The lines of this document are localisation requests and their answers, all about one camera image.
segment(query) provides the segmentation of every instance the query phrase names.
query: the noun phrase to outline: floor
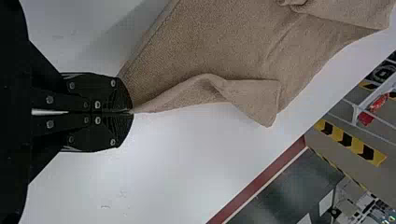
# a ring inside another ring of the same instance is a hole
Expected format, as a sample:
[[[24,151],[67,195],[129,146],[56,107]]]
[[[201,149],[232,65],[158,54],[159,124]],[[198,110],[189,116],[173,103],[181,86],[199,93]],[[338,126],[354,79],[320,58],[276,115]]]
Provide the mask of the floor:
[[[298,223],[309,214],[310,223],[330,224],[330,214],[319,213],[319,202],[344,177],[308,149],[228,223]]]

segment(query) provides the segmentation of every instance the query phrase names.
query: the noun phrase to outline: yellow and black warning stripe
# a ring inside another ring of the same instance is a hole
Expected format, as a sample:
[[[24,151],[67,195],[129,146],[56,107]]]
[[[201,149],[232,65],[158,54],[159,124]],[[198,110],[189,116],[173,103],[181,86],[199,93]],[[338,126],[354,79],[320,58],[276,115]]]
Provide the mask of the yellow and black warning stripe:
[[[344,130],[334,126],[327,120],[321,119],[314,127],[316,130],[329,136],[333,141],[350,149],[354,154],[364,158],[376,167],[387,158],[382,152],[367,146],[359,138],[344,132]]]
[[[378,88],[377,85],[370,83],[366,80],[361,81],[361,83],[359,83],[359,86],[367,91],[374,91],[376,88]],[[396,101],[396,91],[392,91],[389,93],[389,99]]]
[[[353,182],[355,182],[358,186],[360,186],[362,189],[364,190],[368,190],[362,183],[360,183],[359,181],[357,181],[356,179],[354,179],[351,175],[347,174],[346,172],[344,172],[343,170],[341,170],[337,165],[335,165],[333,162],[327,160],[324,156],[322,156],[320,153],[318,153],[316,150],[314,150],[313,148],[310,148],[317,156],[319,156],[321,159],[323,159],[324,161],[326,161],[327,163],[329,163],[330,166],[332,166],[332,168],[336,169],[337,171],[341,172],[343,175],[345,175],[346,177],[348,177],[349,179],[353,180]]]

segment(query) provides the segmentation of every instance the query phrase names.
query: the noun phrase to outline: white surface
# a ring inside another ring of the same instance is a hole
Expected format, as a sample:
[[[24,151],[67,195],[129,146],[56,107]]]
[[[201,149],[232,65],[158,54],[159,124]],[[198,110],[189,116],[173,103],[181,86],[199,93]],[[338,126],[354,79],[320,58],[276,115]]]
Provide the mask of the white surface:
[[[309,213],[305,215],[297,224],[312,224],[311,221],[311,216],[309,216]]]
[[[319,202],[319,216],[323,216],[329,208],[332,207],[332,195],[333,195],[333,190],[330,191],[320,202]]]
[[[32,41],[61,71],[115,76],[166,0],[22,0]],[[21,223],[205,223],[396,49],[392,28],[333,58],[264,128],[231,105],[138,115],[124,145],[60,154]]]

